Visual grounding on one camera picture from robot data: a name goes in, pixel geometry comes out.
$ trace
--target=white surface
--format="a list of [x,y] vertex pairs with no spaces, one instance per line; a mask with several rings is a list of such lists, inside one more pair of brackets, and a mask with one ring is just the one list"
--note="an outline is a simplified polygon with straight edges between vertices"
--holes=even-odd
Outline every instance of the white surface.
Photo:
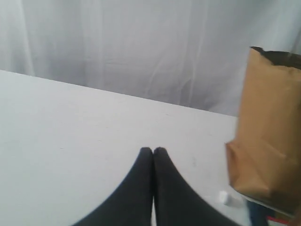
[[0,225],[67,226],[119,185],[142,146],[168,149],[206,201],[228,186],[224,143],[236,118],[0,71]]
[[0,69],[236,115],[249,46],[290,51],[300,21],[300,0],[1,0]]
[[224,205],[229,205],[231,202],[231,195],[226,192],[226,191],[221,191],[218,195],[218,200],[224,204]]

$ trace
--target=white fabric backdrop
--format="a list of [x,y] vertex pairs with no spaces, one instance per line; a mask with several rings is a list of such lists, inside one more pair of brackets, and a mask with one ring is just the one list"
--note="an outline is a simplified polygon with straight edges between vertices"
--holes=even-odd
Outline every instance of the white fabric backdrop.
[[300,26],[300,0],[0,0],[0,69],[236,115],[248,47]]

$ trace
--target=paper bag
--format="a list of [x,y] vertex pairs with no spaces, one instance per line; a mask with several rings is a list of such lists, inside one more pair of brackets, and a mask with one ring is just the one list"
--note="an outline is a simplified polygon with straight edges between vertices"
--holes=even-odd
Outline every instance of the paper bag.
[[234,140],[230,185],[293,212],[301,202],[301,56],[250,49]]

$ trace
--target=white tabletop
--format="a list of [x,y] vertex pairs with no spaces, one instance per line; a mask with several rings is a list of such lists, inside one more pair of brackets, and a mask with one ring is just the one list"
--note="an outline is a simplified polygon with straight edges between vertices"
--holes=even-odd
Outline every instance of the white tabletop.
[[192,188],[247,225],[228,185],[236,118],[0,71],[0,225],[68,226],[119,185],[143,146],[165,147]]

